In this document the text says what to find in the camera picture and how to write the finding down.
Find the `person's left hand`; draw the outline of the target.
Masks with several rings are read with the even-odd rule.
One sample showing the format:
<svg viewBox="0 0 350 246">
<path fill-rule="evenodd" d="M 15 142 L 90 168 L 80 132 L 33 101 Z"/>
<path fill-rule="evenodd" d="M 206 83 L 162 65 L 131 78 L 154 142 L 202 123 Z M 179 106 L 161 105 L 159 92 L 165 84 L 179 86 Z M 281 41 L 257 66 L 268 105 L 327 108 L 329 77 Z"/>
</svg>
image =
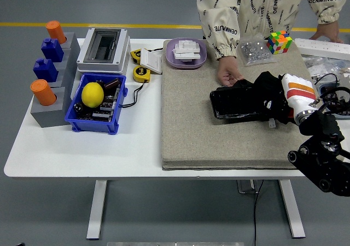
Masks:
<svg viewBox="0 0 350 246">
<path fill-rule="evenodd" d="M 310 39 L 317 40 L 320 37 L 326 37 L 333 43 L 343 43 L 343 40 L 339 37 L 339 33 L 340 29 L 338 21 L 328 24 L 318 24 L 316 32 Z"/>
</svg>

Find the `person's right hand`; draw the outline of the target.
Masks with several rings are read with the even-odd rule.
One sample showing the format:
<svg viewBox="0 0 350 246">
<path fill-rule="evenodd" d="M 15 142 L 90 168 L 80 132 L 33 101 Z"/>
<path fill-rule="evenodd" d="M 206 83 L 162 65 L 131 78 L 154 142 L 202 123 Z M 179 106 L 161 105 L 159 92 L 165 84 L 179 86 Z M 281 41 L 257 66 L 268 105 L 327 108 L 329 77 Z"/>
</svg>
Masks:
<svg viewBox="0 0 350 246">
<path fill-rule="evenodd" d="M 219 59 L 217 79 L 222 86 L 233 86 L 237 81 L 244 79 L 238 70 L 236 57 L 225 56 Z"/>
</svg>

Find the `robot right hand white shell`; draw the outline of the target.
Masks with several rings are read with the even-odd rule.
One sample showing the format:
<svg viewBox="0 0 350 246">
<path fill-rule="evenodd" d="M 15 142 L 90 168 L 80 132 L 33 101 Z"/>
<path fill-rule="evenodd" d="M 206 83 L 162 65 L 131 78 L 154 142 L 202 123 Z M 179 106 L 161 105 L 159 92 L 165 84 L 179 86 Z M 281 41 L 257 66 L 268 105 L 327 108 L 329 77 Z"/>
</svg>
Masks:
<svg viewBox="0 0 350 246">
<path fill-rule="evenodd" d="M 265 109 L 280 122 L 294 119 L 300 124 L 317 110 L 312 106 L 316 100 L 312 83 L 304 78 L 288 73 L 274 77 L 265 72 L 261 88 Z"/>
</svg>

